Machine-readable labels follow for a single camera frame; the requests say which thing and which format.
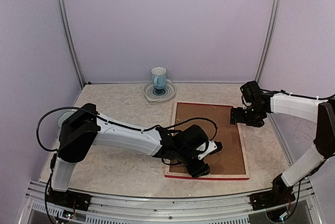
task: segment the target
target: purple wall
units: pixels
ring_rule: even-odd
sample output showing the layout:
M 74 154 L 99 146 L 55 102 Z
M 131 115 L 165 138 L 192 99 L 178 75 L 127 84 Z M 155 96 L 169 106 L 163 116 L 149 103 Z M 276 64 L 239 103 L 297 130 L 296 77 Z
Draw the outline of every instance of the purple wall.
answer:
M 244 82 L 261 56 L 272 0 L 65 0 L 90 82 Z
M 335 0 L 281 0 L 261 86 L 309 96 L 335 93 Z M 312 145 L 316 126 L 275 115 L 297 159 Z M 335 220 L 335 160 L 311 177 L 327 224 Z
M 0 7 L 0 223 L 8 224 L 47 157 L 35 137 L 38 119 L 73 104 L 80 87 L 57 0 L 0 0 Z M 54 120 L 41 131 L 49 147 L 58 132 Z

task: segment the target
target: brown board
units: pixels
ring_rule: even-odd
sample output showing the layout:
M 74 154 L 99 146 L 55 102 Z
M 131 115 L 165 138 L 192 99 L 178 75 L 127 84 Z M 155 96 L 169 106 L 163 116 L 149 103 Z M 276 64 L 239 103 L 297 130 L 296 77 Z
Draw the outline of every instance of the brown board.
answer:
M 249 171 L 243 139 L 239 134 L 238 125 L 230 124 L 230 109 L 232 106 L 176 102 L 173 110 L 172 124 L 185 121 L 193 117 L 205 117 L 213 120 L 218 126 L 218 133 L 214 140 L 221 141 L 223 149 L 214 155 L 207 155 L 205 163 L 210 166 L 210 174 L 198 180 L 248 180 Z M 215 129 L 210 122 L 194 120 L 176 127 L 185 130 L 197 124 L 202 127 L 211 138 Z M 165 177 L 192 178 L 183 165 L 168 166 Z

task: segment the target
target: marble-patterned surface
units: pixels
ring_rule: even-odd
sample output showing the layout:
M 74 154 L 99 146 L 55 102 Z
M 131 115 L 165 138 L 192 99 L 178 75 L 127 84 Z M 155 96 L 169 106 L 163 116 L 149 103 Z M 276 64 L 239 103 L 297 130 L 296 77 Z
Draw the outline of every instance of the marble-patterned surface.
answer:
M 145 84 L 87 85 L 76 106 L 94 103 L 109 117 L 149 127 L 168 126 L 174 102 L 203 102 L 241 106 L 240 85 L 176 84 L 176 97 L 165 103 L 150 103 L 143 96 Z M 262 128 L 241 125 L 250 179 L 247 181 L 197 181 L 164 177 L 164 164 L 131 150 L 91 147 L 73 172 L 70 187 L 87 191 L 145 197 L 199 197 L 248 192 L 271 187 L 287 162 L 269 122 Z M 41 181 L 49 177 L 49 165 Z

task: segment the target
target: mug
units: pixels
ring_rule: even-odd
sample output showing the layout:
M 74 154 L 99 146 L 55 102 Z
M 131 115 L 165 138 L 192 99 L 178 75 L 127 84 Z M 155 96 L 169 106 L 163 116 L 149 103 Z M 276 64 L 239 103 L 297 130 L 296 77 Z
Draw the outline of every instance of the mug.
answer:
M 151 70 L 152 82 L 155 89 L 164 89 L 166 85 L 166 69 L 156 67 Z

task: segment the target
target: white robotic arm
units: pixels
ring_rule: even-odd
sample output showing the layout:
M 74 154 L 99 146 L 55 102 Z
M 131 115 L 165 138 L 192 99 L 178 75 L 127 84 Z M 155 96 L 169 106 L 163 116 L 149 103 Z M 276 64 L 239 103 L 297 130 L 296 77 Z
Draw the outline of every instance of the white robotic arm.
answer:
M 177 160 L 186 165 L 189 174 L 199 177 L 210 173 L 209 166 L 203 161 L 208 154 L 222 149 L 220 142 L 209 140 L 198 125 L 184 131 L 176 131 L 155 126 L 140 128 L 123 123 L 106 115 L 98 114 L 96 106 L 86 104 L 83 110 L 76 111 L 60 122 L 60 147 L 54 158 L 52 189 L 66 192 L 73 170 L 81 162 L 91 145 L 107 145 L 141 152 L 155 158 Z
M 335 153 L 335 99 L 318 100 L 277 91 L 265 93 L 256 81 L 244 84 L 241 91 L 242 97 L 250 105 L 246 105 L 246 109 L 233 108 L 231 124 L 243 123 L 262 127 L 266 113 L 286 114 L 317 123 L 313 145 L 283 174 L 274 179 L 272 190 L 251 195 L 254 210 L 293 201 L 293 186 L 318 171 L 325 160 Z

